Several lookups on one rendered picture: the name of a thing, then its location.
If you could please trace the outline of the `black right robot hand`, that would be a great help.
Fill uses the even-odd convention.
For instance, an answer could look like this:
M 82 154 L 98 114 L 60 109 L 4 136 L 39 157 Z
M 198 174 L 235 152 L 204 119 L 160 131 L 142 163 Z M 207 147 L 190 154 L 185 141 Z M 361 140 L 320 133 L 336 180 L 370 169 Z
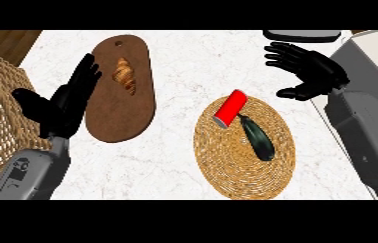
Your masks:
M 351 83 L 342 65 L 318 51 L 284 42 L 272 42 L 265 50 L 269 59 L 266 65 L 293 73 L 302 80 L 300 85 L 277 92 L 280 98 L 308 101 L 320 95 L 328 95 Z

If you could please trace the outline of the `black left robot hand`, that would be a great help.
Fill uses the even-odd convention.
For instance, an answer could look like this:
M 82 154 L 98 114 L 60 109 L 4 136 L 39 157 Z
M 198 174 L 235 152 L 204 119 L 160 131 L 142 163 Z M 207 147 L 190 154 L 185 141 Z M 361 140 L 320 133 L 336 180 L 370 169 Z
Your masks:
M 40 124 L 40 137 L 70 139 L 77 133 L 88 102 L 102 76 L 95 56 L 86 54 L 73 76 L 51 99 L 26 88 L 12 91 L 24 116 Z

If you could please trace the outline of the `woven wicker tiered shelf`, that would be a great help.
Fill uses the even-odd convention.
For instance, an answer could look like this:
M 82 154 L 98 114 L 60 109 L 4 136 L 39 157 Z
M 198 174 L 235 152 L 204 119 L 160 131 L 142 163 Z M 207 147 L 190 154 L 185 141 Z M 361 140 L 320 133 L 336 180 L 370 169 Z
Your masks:
M 52 148 L 51 142 L 39 137 L 39 123 L 23 115 L 12 96 L 17 88 L 35 89 L 26 70 L 0 57 L 0 171 L 18 151 Z

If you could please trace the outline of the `dark green eggplant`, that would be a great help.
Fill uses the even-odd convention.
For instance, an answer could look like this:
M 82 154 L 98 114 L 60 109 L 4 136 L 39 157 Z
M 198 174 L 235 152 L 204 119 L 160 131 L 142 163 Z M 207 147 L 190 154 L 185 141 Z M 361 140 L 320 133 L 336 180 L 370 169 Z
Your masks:
M 274 143 L 252 118 L 246 115 L 238 115 L 244 132 L 255 149 L 256 155 L 262 161 L 271 161 L 275 157 Z

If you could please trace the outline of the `round woven wicker placemat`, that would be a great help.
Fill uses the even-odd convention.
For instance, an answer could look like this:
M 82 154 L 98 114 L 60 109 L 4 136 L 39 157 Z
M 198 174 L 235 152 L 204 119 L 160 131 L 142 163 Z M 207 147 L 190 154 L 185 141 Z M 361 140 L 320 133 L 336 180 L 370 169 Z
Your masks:
M 240 119 L 224 129 L 213 115 L 228 97 L 219 98 L 204 109 L 194 133 L 194 150 L 203 175 L 231 199 L 275 198 L 293 178 L 296 145 L 289 125 L 265 101 L 249 97 L 241 114 L 265 130 L 275 147 L 275 157 L 262 161 L 255 153 Z

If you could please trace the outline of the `brown wooden cutting board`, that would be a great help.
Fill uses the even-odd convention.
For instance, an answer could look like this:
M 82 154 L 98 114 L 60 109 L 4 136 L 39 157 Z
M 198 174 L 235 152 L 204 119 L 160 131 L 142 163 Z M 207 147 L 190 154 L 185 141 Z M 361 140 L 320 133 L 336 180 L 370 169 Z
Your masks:
M 156 91 L 148 45 L 135 35 L 105 39 L 92 54 L 102 77 L 86 108 L 86 127 L 92 136 L 117 143 L 135 138 L 148 128 L 156 115 Z M 135 70 L 136 93 L 113 79 L 119 60 Z

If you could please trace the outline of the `grey flat appliance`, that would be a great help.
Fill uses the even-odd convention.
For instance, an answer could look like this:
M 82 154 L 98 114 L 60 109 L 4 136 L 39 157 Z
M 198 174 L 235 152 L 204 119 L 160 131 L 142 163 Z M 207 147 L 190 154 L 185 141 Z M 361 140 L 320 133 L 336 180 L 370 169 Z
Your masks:
M 265 30 L 268 39 L 297 43 L 328 43 L 342 36 L 340 30 Z

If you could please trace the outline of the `golden croissant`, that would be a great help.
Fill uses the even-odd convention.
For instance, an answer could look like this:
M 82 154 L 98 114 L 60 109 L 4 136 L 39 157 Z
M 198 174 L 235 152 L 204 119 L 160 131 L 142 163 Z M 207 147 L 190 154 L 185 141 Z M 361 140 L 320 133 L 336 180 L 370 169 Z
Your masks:
M 136 93 L 135 70 L 126 58 L 120 58 L 113 73 L 113 80 L 125 87 L 131 95 Z

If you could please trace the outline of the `red can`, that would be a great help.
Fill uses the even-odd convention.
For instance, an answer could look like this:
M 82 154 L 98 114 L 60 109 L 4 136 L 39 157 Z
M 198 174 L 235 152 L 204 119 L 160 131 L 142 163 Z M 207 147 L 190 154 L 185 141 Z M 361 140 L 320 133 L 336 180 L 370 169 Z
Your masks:
M 241 90 L 235 89 L 213 116 L 215 122 L 224 129 L 229 127 L 246 103 L 247 95 Z

